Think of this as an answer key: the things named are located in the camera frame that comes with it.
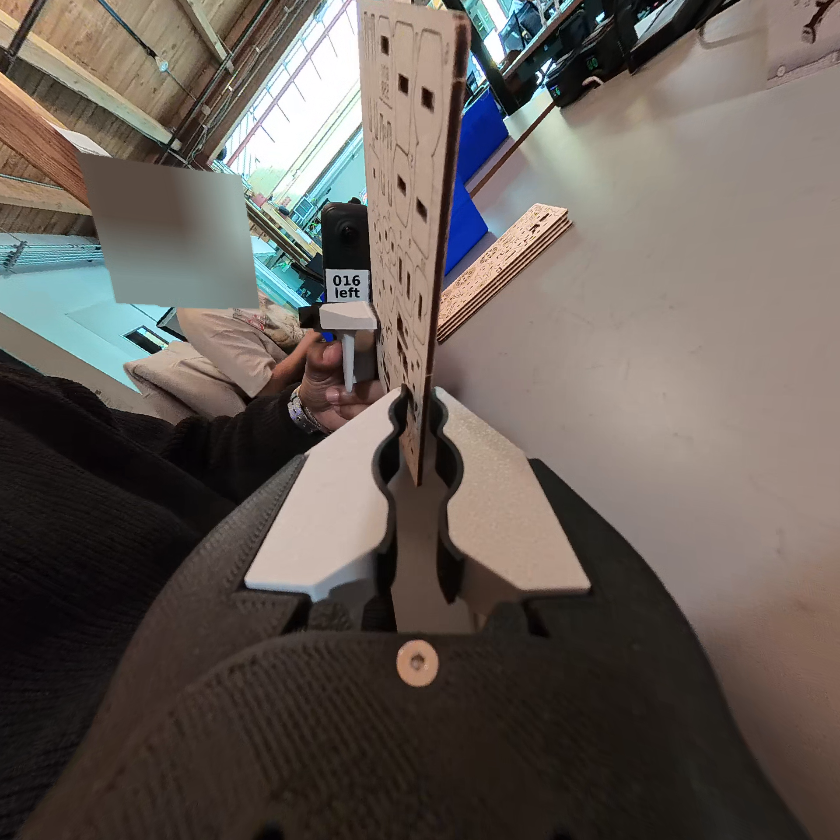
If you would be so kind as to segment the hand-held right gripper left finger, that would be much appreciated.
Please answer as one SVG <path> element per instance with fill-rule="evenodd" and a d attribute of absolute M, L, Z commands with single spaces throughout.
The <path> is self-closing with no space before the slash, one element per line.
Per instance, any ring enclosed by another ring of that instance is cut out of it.
<path fill-rule="evenodd" d="M 408 391 L 386 393 L 311 448 L 245 574 L 257 592 L 388 590 L 396 567 L 396 504 Z"/>

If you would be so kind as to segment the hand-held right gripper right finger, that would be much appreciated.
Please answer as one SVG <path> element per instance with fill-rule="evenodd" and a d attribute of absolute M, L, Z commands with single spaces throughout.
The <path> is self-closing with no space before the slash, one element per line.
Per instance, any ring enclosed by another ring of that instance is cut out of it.
<path fill-rule="evenodd" d="M 524 452 L 440 386 L 429 432 L 445 486 L 436 573 L 446 602 L 488 617 L 501 603 L 588 594 L 590 579 Z"/>

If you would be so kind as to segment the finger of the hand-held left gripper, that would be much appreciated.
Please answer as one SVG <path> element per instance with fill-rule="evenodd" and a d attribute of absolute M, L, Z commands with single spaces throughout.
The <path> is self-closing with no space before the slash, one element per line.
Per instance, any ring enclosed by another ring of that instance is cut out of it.
<path fill-rule="evenodd" d="M 340 341 L 343 383 L 347 392 L 377 376 L 376 337 L 379 323 L 366 301 L 324 303 L 318 310 L 318 330 Z"/>

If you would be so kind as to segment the laser-cut plywood sheet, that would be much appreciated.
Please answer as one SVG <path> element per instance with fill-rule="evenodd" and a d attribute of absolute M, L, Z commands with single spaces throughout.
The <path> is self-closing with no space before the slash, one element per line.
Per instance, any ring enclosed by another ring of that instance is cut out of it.
<path fill-rule="evenodd" d="M 357 8 L 377 357 L 384 388 L 408 391 L 401 447 L 419 486 L 470 22 L 403 2 Z"/>

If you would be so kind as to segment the person's left forearm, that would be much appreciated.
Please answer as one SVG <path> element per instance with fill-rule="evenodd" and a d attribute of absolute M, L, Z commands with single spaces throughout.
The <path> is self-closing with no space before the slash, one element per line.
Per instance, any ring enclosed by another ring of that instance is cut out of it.
<path fill-rule="evenodd" d="M 167 435 L 161 456 L 218 496 L 241 502 L 322 440 L 292 420 L 295 390 L 260 397 L 235 416 L 181 421 Z"/>

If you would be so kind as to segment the person's left hand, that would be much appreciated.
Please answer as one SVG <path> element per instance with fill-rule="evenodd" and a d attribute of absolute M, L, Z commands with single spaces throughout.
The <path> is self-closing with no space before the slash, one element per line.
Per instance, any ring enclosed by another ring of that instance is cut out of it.
<path fill-rule="evenodd" d="M 337 431 L 384 395 L 377 380 L 344 387 L 340 342 L 315 342 L 308 348 L 306 367 L 298 389 L 305 414 L 328 433 Z"/>

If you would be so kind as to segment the silver wristwatch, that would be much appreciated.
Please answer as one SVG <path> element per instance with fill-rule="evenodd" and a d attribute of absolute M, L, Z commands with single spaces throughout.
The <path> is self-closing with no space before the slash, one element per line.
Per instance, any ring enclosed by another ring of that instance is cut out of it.
<path fill-rule="evenodd" d="M 297 386 L 290 394 L 287 410 L 292 423 L 303 433 L 308 435 L 330 436 L 333 432 L 325 427 L 300 399 L 300 386 Z"/>

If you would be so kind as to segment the blue covered table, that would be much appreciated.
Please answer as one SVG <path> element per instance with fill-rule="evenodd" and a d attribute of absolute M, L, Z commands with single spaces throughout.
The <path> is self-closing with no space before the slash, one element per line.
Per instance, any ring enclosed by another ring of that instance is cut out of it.
<path fill-rule="evenodd" d="M 488 227 L 463 180 L 455 177 L 444 273 L 447 275 L 488 233 Z"/>
<path fill-rule="evenodd" d="M 457 177 L 466 184 L 509 139 L 509 131 L 490 89 L 480 93 L 463 111 Z"/>

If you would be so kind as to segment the large window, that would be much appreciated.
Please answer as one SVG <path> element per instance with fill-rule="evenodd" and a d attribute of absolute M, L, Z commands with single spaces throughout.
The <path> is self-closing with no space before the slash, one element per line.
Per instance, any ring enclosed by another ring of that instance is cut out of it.
<path fill-rule="evenodd" d="M 361 126 L 358 4 L 320 2 L 224 144 L 254 194 L 292 209 Z"/>

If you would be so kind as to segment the stack of plywood sheets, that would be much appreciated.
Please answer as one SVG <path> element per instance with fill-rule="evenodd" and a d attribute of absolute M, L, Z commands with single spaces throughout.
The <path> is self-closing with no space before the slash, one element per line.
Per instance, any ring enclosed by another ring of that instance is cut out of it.
<path fill-rule="evenodd" d="M 571 225 L 567 208 L 532 205 L 443 291 L 437 342 L 446 342 Z"/>

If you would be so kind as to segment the person's black sweater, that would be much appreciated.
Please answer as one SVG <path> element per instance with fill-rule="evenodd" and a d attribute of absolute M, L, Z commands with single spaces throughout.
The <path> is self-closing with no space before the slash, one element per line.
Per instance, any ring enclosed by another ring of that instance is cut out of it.
<path fill-rule="evenodd" d="M 85 738 L 140 620 L 233 508 L 231 418 L 177 426 L 2 364 L 2 838 Z"/>

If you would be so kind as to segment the black device with green light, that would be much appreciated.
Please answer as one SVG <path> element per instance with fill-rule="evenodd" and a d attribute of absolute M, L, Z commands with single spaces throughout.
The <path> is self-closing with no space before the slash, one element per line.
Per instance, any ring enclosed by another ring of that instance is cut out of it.
<path fill-rule="evenodd" d="M 544 85 L 556 107 L 571 105 L 591 87 L 600 87 L 626 68 L 621 43 L 612 35 L 610 30 L 601 39 L 585 41 L 552 64 Z"/>

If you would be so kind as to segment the brown wooden beam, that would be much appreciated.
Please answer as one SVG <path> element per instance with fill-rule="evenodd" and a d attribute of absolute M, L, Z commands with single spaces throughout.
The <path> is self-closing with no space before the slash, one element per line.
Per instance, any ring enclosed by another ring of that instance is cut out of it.
<path fill-rule="evenodd" d="M 90 209 L 76 147 L 51 115 L 23 89 L 1 76 L 1 141 Z"/>

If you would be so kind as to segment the pale plywood panel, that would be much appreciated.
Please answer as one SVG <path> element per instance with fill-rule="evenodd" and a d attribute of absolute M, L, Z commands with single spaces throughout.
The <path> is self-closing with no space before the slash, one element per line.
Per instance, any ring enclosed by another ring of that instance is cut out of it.
<path fill-rule="evenodd" d="M 838 1 L 767 1 L 768 87 L 838 65 Z"/>

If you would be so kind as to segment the black post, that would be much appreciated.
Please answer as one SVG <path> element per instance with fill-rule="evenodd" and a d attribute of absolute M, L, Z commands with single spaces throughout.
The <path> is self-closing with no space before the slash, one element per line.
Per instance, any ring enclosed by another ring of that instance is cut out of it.
<path fill-rule="evenodd" d="M 488 48 L 485 47 L 480 38 L 471 41 L 470 56 L 477 60 L 477 64 L 483 70 L 487 85 L 504 116 L 512 116 L 519 110 L 519 102 L 502 76 L 496 61 L 492 58 Z"/>

